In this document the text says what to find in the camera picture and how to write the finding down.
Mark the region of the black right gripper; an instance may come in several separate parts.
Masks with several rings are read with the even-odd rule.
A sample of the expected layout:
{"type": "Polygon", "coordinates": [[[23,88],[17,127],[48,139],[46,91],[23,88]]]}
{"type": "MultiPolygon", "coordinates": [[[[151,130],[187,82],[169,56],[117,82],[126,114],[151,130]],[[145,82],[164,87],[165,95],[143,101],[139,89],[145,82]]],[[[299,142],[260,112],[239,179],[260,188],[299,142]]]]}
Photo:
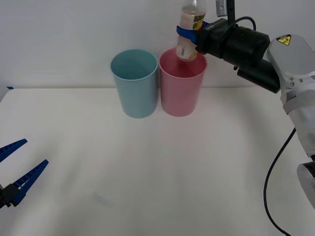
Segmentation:
{"type": "Polygon", "coordinates": [[[229,27],[228,20],[225,19],[212,23],[203,21],[200,29],[176,27],[177,34],[196,45],[196,50],[199,53],[210,54],[219,59],[222,59],[226,41],[234,30],[235,25],[229,27]]]}

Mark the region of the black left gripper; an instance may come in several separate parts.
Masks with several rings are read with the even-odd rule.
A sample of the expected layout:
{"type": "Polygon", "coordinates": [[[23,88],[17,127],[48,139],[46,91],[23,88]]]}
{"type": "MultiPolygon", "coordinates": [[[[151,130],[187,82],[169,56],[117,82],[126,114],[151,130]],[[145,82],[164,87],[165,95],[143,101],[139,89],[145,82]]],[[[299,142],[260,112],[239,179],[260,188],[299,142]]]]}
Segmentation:
{"type": "MultiPolygon", "coordinates": [[[[0,148],[0,162],[9,157],[13,152],[19,149],[21,146],[26,144],[28,141],[26,139],[21,139],[13,142],[9,145],[0,148]]],[[[32,187],[38,177],[41,175],[43,170],[48,165],[48,160],[42,161],[39,165],[34,167],[31,171],[26,173],[24,176],[20,177],[15,182],[7,186],[7,192],[4,190],[2,185],[0,185],[0,207],[10,207],[13,205],[16,207],[26,196],[28,190],[32,187]]]]}

